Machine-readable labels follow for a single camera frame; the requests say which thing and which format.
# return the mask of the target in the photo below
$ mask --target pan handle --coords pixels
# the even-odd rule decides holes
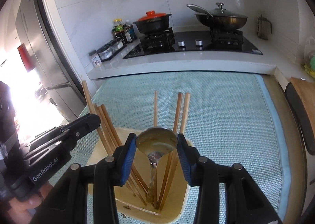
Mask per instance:
[[[195,11],[195,12],[199,12],[199,13],[203,13],[203,14],[207,14],[208,16],[213,17],[213,15],[207,11],[206,9],[198,6],[198,5],[194,5],[194,4],[187,4],[186,5],[188,8],[190,8],[191,10]]]

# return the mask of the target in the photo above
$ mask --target stove knob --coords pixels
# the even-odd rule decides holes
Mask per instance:
[[[195,40],[195,42],[196,42],[196,46],[202,46],[202,40],[201,39],[196,39]]]
[[[185,47],[185,41],[179,41],[178,47]]]

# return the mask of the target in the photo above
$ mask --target metal spoon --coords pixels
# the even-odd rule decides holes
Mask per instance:
[[[152,127],[139,134],[136,139],[137,148],[148,156],[151,166],[151,178],[146,201],[154,203],[154,179],[157,166],[162,156],[173,151],[177,146],[176,134],[167,128]]]
[[[204,9],[204,8],[198,6],[198,5],[187,4],[186,6],[187,6],[188,8],[190,8],[191,10],[195,11],[195,12],[207,14],[208,16],[213,17],[213,15],[212,15],[209,11],[207,11],[206,9]]]

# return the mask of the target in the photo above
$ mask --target stainless steel refrigerator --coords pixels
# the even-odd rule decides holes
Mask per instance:
[[[66,119],[75,120],[86,105],[82,86],[55,41],[42,1],[22,0],[15,25],[51,102]]]

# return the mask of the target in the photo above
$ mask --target wooden chopstick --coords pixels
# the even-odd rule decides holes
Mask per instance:
[[[150,211],[150,210],[147,210],[147,209],[143,209],[141,207],[137,207],[135,205],[132,205],[132,204],[129,204],[129,203],[126,203],[118,198],[116,198],[116,201],[120,202],[120,203],[123,203],[124,205],[127,205],[129,206],[130,208],[133,208],[133,209],[136,209],[136,210],[140,210],[140,211],[144,211],[146,213],[150,213],[150,214],[153,214],[153,215],[156,215],[156,216],[160,216],[161,214],[159,212],[153,212],[153,211]]]
[[[104,132],[105,136],[108,136],[109,138],[111,138],[111,141],[112,141],[112,143],[116,149],[117,147],[119,147],[119,145],[117,144],[116,140],[114,139],[113,132],[110,129],[108,121],[104,115],[103,109],[101,106],[98,106],[97,108],[98,108],[98,111],[100,112],[100,116],[101,116],[101,119],[103,121],[103,125],[104,125],[103,130],[106,131],[106,133]]]
[[[110,127],[110,130],[113,133],[113,136],[117,142],[118,146],[122,146],[122,143],[120,141],[120,138],[115,130],[115,127],[113,125],[113,123],[111,122],[111,118],[109,117],[109,114],[106,110],[106,107],[104,104],[101,105],[101,108],[103,110],[103,113],[105,115],[105,119],[107,120],[107,123]],[[132,178],[135,180],[135,182],[137,183],[137,185],[140,187],[140,189],[144,192],[145,196],[147,196],[147,192],[149,190],[148,186],[146,185],[146,183],[144,182],[143,178],[141,177],[141,175],[139,174],[139,172],[137,171],[136,167],[134,166],[134,164],[132,164],[131,166],[131,176]]]
[[[85,96],[89,111],[91,114],[95,114],[95,109],[94,109],[93,104],[92,104],[90,92],[89,92],[88,85],[87,85],[86,81],[82,81],[82,87],[83,87],[83,92],[84,92],[84,96]],[[97,130],[97,133],[100,137],[100,140],[101,140],[103,146],[105,147],[106,140],[105,140],[105,137],[103,135],[102,129],[100,127],[98,127],[96,130]]]
[[[154,92],[154,112],[153,112],[153,126],[157,127],[158,125],[158,92]],[[153,207],[155,209],[158,208],[158,200],[157,200],[157,174],[155,175],[154,183],[153,183]]]
[[[187,93],[185,93],[182,122],[181,122],[181,127],[179,130],[179,133],[182,133],[182,134],[184,134],[185,129],[186,129],[186,125],[187,125],[189,101],[190,101],[190,93],[187,92]]]
[[[176,112],[175,112],[175,119],[174,119],[174,126],[173,126],[173,132],[175,134],[177,134],[177,127],[178,127],[178,123],[179,123],[179,117],[181,114],[182,98],[183,98],[183,93],[179,92],[178,97],[177,97],[177,105],[176,105]],[[160,196],[159,196],[158,203],[157,203],[158,209],[160,208],[162,198],[164,195],[165,185],[166,185],[167,178],[169,176],[173,154],[174,154],[174,151],[169,153],[169,155],[167,157],[167,163],[166,163],[164,178],[163,178],[163,182],[162,182],[161,192],[160,192]]]
[[[100,119],[101,119],[101,126],[102,126],[102,128],[103,128],[103,132],[105,133],[105,136],[104,136],[104,137],[105,137],[105,145],[103,145],[103,146],[104,146],[104,148],[105,148],[105,150],[106,150],[106,152],[107,152],[108,155],[113,155],[113,153],[114,153],[116,147],[115,147],[114,143],[111,141],[110,136],[109,136],[109,133],[108,133],[108,131],[106,130],[106,126],[105,126],[105,124],[104,124],[104,118],[103,118],[103,116],[102,116],[102,114],[101,114],[101,112],[100,112],[101,108],[98,107],[96,104],[94,104],[93,106],[94,106],[94,108],[95,108],[96,114],[97,114],[97,115],[100,117]],[[136,194],[135,194],[135,192],[134,192],[134,189],[133,189],[133,188],[131,187],[131,185],[130,185],[130,181],[129,181],[129,180],[127,180],[127,182],[126,182],[126,187],[127,187],[128,190],[133,194],[133,196],[136,196]]]
[[[188,119],[188,109],[189,109],[189,101],[190,101],[190,93],[186,93],[185,94],[185,99],[184,99],[184,108],[183,108],[183,115],[182,115],[182,122],[181,122],[181,127],[180,127],[180,133],[184,133],[185,132],[185,128],[186,128],[186,124],[187,124],[187,119]],[[177,152],[174,152],[174,159],[173,159],[173,163],[172,163],[172,167],[171,167],[171,172],[170,172],[170,176],[169,179],[167,181],[166,184],[166,188],[165,188],[165,192],[164,192],[164,196],[161,202],[161,206],[160,206],[160,210],[163,209],[167,195],[169,194],[173,179],[174,179],[174,174],[176,171],[176,167],[178,164],[178,156],[177,156]]]
[[[153,126],[158,125],[158,92],[154,92],[154,115],[153,115]]]
[[[101,120],[102,120],[102,127],[104,126],[104,127],[103,127],[103,130],[106,132],[105,135],[108,136],[108,138],[109,138],[109,140],[110,140],[109,144],[111,145],[112,148],[114,148],[114,151],[115,151],[115,149],[116,149],[117,147],[119,147],[120,145],[122,145],[122,143],[121,143],[121,141],[120,141],[120,139],[119,139],[120,145],[118,145],[117,142],[116,142],[116,140],[114,139],[113,132],[112,132],[111,129],[110,129],[110,125],[109,125],[109,123],[108,123],[108,120],[107,120],[106,117],[105,117],[105,114],[104,114],[104,112],[103,112],[102,106],[99,106],[99,107],[96,106],[96,108],[97,108],[98,112],[100,113]],[[140,188],[142,188],[141,184],[140,184],[140,183],[138,184],[138,179],[137,179],[137,178],[134,178],[134,180],[135,180],[135,182],[137,183],[137,185],[138,185]],[[127,181],[126,184],[128,184],[129,187],[132,189],[133,194],[136,194],[136,195],[141,199],[142,202],[145,202],[144,199],[143,199],[143,197],[142,197],[141,194],[140,194],[140,191],[139,191],[138,188],[135,186],[135,184],[133,183],[133,180],[132,180],[130,177],[129,177],[129,179],[128,179],[128,181]]]

